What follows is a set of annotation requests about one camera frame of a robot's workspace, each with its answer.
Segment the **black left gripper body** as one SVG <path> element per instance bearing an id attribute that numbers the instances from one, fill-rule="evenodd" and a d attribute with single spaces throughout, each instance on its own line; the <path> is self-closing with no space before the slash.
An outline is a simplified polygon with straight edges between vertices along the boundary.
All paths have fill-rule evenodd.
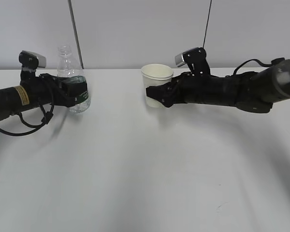
<path id="1" fill-rule="evenodd" d="M 64 78 L 61 79 L 48 73 L 42 73 L 38 78 L 46 86 L 54 106 L 67 108 L 74 106 L 74 97 L 71 95 L 72 87 L 63 82 Z"/>

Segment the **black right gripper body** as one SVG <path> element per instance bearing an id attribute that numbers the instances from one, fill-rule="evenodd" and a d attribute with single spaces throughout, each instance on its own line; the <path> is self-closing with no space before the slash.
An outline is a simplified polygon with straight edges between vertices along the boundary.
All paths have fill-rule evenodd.
<path id="1" fill-rule="evenodd" d="M 208 81 L 208 75 L 202 72 L 193 74 L 183 72 L 171 80 L 167 87 L 167 107 L 175 104 L 201 103 L 203 88 Z"/>

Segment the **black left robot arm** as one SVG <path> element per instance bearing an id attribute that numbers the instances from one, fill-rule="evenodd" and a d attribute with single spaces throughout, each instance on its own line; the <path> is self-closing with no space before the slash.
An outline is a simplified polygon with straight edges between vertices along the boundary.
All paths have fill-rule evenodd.
<path id="1" fill-rule="evenodd" d="M 78 83 L 48 73 L 31 76 L 22 79 L 18 86 L 0 89 L 0 121 L 45 104 L 70 108 L 87 98 L 86 81 Z"/>

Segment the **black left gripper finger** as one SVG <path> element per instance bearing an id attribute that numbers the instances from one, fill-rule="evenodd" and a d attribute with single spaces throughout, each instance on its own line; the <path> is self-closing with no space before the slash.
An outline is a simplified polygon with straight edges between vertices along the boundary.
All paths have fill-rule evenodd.
<path id="1" fill-rule="evenodd" d="M 88 99 L 88 88 L 86 82 L 61 83 L 64 92 L 64 105 L 78 105 Z"/>

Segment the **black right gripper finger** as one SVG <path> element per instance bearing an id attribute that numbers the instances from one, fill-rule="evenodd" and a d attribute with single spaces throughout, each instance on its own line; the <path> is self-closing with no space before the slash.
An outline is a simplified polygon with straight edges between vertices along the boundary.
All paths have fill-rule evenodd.
<path id="1" fill-rule="evenodd" d="M 158 101 L 166 108 L 173 106 L 176 97 L 176 87 L 171 84 L 149 86 L 145 89 L 145 92 L 147 97 Z"/>

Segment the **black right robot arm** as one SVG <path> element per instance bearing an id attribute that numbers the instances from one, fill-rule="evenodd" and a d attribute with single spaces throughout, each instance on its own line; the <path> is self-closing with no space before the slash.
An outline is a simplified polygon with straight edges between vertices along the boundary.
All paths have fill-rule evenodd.
<path id="1" fill-rule="evenodd" d="M 238 73 L 217 77 L 208 70 L 183 72 L 170 82 L 146 88 L 147 97 L 164 107 L 174 104 L 206 104 L 235 107 L 266 114 L 273 104 L 290 99 L 290 59 L 278 58 L 261 72 Z"/>

